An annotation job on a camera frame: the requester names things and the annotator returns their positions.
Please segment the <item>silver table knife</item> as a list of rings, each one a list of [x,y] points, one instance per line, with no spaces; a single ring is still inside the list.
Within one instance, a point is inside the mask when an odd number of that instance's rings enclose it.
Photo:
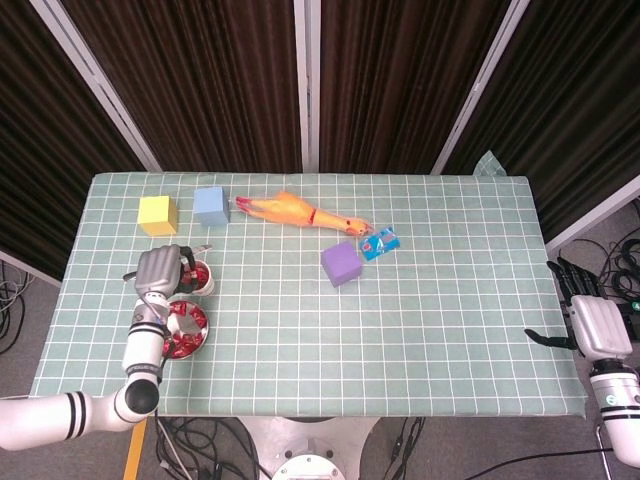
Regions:
[[[200,246],[196,246],[196,247],[192,247],[191,251],[194,255],[198,255],[201,253],[204,253],[208,250],[210,250],[212,248],[212,246],[210,244],[204,244],[204,245],[200,245]],[[132,272],[128,272],[123,276],[123,281],[127,282],[133,278],[135,278],[137,275],[136,271],[132,271]]]

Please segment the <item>orange rubber chicken toy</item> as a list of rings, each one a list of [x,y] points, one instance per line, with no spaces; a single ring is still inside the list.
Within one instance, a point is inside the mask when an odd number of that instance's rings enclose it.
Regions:
[[[269,222],[333,229],[356,237],[373,232],[373,227],[364,219],[322,210],[286,191],[270,198],[237,196],[235,203],[244,213]]]

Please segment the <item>purple foam cube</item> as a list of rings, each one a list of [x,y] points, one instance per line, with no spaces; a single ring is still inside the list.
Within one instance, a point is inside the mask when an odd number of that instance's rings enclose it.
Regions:
[[[334,287],[354,280],[362,273],[363,263],[354,244],[349,241],[323,250],[320,259],[321,265]]]

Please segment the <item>dark brown partition panel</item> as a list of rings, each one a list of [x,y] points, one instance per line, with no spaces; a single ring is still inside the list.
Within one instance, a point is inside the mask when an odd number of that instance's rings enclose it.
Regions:
[[[293,0],[61,0],[166,171],[302,169]]]
[[[510,0],[322,0],[319,169],[427,174]]]
[[[93,177],[141,168],[29,0],[0,0],[0,252],[62,279]]]
[[[640,175],[640,0],[530,0],[444,171],[492,152],[550,241]]]

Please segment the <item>white paper cup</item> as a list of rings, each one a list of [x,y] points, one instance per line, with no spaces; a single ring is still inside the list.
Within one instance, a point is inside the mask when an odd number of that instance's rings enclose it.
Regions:
[[[206,268],[209,271],[210,277],[209,277],[209,280],[207,281],[207,285],[206,285],[207,288],[203,289],[203,290],[196,291],[198,283],[200,283],[199,280],[198,280],[197,283],[191,283],[191,282],[188,281],[187,285],[192,287],[192,293],[194,295],[209,296],[214,292],[214,288],[215,288],[215,282],[214,282],[212,271],[211,271],[210,267],[206,263],[204,263],[203,261],[200,261],[200,260],[196,260],[195,261],[195,268],[192,269],[191,271],[196,271],[197,272],[197,268],[198,267]]]

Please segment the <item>green checked tablecloth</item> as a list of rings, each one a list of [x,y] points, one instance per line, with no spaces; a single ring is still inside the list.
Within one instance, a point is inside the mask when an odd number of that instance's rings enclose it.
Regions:
[[[233,211],[204,228],[195,191],[296,194],[390,227],[397,249],[334,287],[321,253],[334,230]],[[531,342],[564,321],[536,207],[521,176],[108,173],[95,176],[31,393],[107,395],[136,301],[124,275],[164,244],[138,225],[139,201],[177,204],[176,244],[206,245],[214,291],[202,347],[164,370],[166,415],[581,416],[571,353]]]

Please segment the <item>white partition base rail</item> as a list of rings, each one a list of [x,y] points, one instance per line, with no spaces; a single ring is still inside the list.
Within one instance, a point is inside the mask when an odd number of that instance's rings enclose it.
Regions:
[[[545,245],[547,253],[550,254],[568,244],[578,235],[593,228],[638,196],[640,196],[640,174],[547,242]]]
[[[10,265],[34,276],[37,277],[38,279],[52,285],[55,286],[56,288],[60,288],[62,282],[60,280],[57,280],[53,277],[51,277],[50,275],[47,275],[46,273],[42,272],[41,270],[38,270],[30,265],[28,265],[27,263],[17,259],[16,257],[0,250],[0,260],[5,261],[7,263],[9,263]]]

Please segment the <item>yellow foam cube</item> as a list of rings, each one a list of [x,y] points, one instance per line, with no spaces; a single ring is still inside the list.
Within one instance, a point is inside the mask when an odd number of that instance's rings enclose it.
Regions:
[[[175,201],[168,195],[141,197],[137,223],[149,236],[175,235],[178,230]]]

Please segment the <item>metal bowl of red candies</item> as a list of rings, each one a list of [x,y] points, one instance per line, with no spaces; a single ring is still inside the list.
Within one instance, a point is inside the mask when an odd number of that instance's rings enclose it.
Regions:
[[[181,300],[181,301],[186,301],[188,303],[187,314],[184,317],[172,315],[171,311],[170,311],[170,303],[173,302],[173,301],[171,301],[169,303],[169,317],[168,317],[167,325],[166,325],[168,333],[165,335],[165,340],[169,339],[169,338],[173,338],[176,342],[180,343],[179,349],[174,352],[173,356],[165,356],[163,354],[163,356],[165,358],[169,358],[169,359],[185,359],[185,358],[193,355],[200,347],[202,347],[204,345],[204,343],[205,343],[205,341],[207,339],[207,336],[208,336],[208,332],[209,332],[208,317],[207,317],[207,324],[204,325],[203,327],[200,327],[194,321],[194,319],[189,315],[189,308],[190,307],[197,306],[197,307],[201,308],[201,306],[199,304],[193,302],[193,301],[189,301],[189,300]],[[201,345],[197,349],[185,347],[183,345],[182,338],[185,335],[198,335],[198,334],[202,335],[203,341],[202,341]]]

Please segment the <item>yellow floor tape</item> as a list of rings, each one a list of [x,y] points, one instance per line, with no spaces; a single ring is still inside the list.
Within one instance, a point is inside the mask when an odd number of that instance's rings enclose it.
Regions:
[[[128,448],[123,480],[137,480],[139,465],[144,446],[147,420],[136,424],[132,430]]]

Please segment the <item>blue snack packet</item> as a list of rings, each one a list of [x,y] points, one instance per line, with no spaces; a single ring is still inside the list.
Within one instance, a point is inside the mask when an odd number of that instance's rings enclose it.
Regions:
[[[399,246],[399,238],[391,226],[367,236],[359,243],[360,251],[367,261],[371,261]]]

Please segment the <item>white partition frame post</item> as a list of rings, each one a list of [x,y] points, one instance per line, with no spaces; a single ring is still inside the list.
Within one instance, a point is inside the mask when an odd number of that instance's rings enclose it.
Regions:
[[[531,0],[510,0],[506,13],[484,57],[480,69],[470,87],[467,97],[456,117],[444,145],[430,171],[431,175],[440,175],[454,152],[476,107],[489,84],[507,46],[509,45]]]
[[[321,0],[293,0],[301,160],[304,173],[320,170]]]
[[[29,3],[141,165],[149,172],[161,172],[163,168],[152,149],[61,0],[29,0]]]

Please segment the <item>light blue foam cube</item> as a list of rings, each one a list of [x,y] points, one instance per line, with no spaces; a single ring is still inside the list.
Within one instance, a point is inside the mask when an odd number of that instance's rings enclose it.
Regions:
[[[211,186],[195,190],[193,215],[203,227],[227,225],[230,220],[230,211],[224,189],[220,186]]]

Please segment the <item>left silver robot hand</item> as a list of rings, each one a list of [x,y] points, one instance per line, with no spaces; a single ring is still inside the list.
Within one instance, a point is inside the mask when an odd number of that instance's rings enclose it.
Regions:
[[[139,297],[148,293],[163,295],[166,299],[176,294],[190,294],[185,273],[195,268],[191,247],[165,245],[144,252],[139,259],[134,288]]]

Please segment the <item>black box with green light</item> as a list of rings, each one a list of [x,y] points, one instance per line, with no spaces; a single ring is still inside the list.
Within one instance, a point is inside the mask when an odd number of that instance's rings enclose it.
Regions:
[[[630,341],[640,342],[640,301],[625,302],[618,307]]]

